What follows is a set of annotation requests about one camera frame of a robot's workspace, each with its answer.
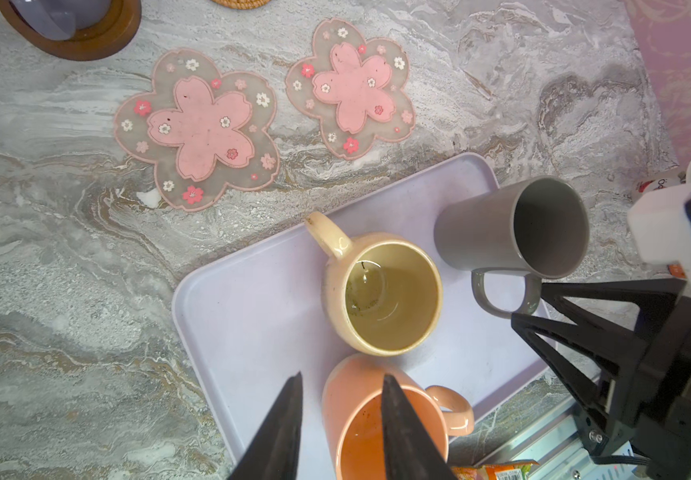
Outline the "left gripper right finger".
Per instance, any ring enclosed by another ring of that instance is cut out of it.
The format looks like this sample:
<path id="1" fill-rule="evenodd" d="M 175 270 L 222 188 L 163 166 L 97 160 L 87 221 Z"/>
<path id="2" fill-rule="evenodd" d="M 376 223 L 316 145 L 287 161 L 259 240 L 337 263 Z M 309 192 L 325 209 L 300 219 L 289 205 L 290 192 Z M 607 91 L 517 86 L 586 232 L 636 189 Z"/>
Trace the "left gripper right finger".
<path id="1" fill-rule="evenodd" d="M 381 426 L 385 475 L 391 479 L 455 479 L 397 378 L 383 376 Z"/>

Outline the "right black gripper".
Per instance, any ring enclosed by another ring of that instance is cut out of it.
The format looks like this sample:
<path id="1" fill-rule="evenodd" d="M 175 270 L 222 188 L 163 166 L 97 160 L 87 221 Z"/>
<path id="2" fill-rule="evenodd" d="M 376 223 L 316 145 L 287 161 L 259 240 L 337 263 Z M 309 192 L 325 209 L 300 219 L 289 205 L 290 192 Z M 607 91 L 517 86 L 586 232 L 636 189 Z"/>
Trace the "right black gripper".
<path id="1" fill-rule="evenodd" d="M 579 427 L 596 464 L 631 444 L 651 479 L 691 479 L 691 298 L 677 279 L 549 283 L 543 299 L 569 321 L 515 313 L 515 333 L 581 404 Z M 637 308 L 626 328 L 573 303 Z"/>

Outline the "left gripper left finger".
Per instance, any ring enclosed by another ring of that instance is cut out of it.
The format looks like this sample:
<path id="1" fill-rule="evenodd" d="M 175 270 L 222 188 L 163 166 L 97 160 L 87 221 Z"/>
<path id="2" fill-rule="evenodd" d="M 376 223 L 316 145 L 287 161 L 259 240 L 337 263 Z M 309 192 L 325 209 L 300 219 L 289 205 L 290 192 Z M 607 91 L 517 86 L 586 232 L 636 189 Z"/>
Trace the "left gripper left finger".
<path id="1" fill-rule="evenodd" d="M 303 414 L 303 380 L 289 377 L 264 418 L 230 480 L 295 480 Z"/>

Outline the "grey mug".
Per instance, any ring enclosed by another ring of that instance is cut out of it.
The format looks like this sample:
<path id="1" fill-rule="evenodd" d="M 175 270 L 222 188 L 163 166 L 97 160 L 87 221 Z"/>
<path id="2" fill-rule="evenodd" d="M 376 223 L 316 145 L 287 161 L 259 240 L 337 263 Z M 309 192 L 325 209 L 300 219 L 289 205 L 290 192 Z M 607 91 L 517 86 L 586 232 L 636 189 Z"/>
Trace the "grey mug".
<path id="1" fill-rule="evenodd" d="M 485 275 L 521 276 L 525 293 L 517 314 L 533 315 L 543 282 L 565 278 L 589 248 L 589 216 L 565 180 L 537 177 L 447 206 L 435 221 L 435 247 L 449 266 L 471 274 L 473 297 L 483 311 L 513 315 L 491 302 Z"/>

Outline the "pink flower coaster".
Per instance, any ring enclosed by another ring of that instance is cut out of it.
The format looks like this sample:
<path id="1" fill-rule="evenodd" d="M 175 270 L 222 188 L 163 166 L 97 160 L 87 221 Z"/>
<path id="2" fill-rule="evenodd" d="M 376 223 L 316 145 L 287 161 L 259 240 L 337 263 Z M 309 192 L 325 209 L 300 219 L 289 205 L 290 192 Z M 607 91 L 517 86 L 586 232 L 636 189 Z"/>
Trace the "pink flower coaster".
<path id="1" fill-rule="evenodd" d="M 357 160 L 375 141 L 401 142 L 413 133 L 417 114 L 405 93 L 409 58 L 389 38 L 365 38 L 351 23 L 319 23 L 311 54 L 285 78 L 292 105 L 317 121 L 324 146 L 335 157 Z"/>
<path id="2" fill-rule="evenodd" d="M 204 54 L 177 49 L 157 61 L 149 90 L 119 106 L 113 133 L 124 152 L 152 166 L 169 206 L 197 212 L 228 190 L 273 184 L 281 164 L 268 133 L 276 108 L 263 77 L 221 72 Z"/>

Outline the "woven rattan coaster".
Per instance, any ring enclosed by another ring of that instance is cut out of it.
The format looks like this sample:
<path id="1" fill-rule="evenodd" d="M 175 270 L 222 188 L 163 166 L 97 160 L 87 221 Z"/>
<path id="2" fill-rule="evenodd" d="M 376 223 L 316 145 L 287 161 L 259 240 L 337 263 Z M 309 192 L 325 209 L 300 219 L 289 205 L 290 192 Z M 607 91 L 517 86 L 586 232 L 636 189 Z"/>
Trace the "woven rattan coaster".
<path id="1" fill-rule="evenodd" d="M 234 10 L 251 10 L 265 6 L 270 0 L 212 0 L 214 3 Z"/>

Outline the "brown wooden coaster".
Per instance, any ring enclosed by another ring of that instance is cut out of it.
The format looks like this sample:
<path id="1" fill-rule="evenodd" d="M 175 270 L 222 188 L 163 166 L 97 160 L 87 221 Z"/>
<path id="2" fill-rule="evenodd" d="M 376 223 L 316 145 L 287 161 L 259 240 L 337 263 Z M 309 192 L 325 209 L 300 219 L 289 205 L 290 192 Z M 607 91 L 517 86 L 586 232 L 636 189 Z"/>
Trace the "brown wooden coaster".
<path id="1" fill-rule="evenodd" d="M 142 14 L 139 0 L 111 0 L 101 22 L 78 30 L 69 40 L 55 41 L 37 34 L 9 2 L 0 1 L 0 13 L 12 28 L 39 50 L 72 61 L 99 60 L 123 50 L 135 36 Z"/>

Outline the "small lavender white cup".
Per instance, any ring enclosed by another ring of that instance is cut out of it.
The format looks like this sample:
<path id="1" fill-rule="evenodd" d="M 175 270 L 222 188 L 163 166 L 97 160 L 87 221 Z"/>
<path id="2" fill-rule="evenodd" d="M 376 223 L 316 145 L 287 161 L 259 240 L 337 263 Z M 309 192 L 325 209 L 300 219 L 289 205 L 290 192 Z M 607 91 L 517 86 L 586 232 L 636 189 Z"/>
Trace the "small lavender white cup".
<path id="1" fill-rule="evenodd" d="M 37 34 L 64 41 L 109 12 L 110 0 L 12 0 L 9 4 Z"/>

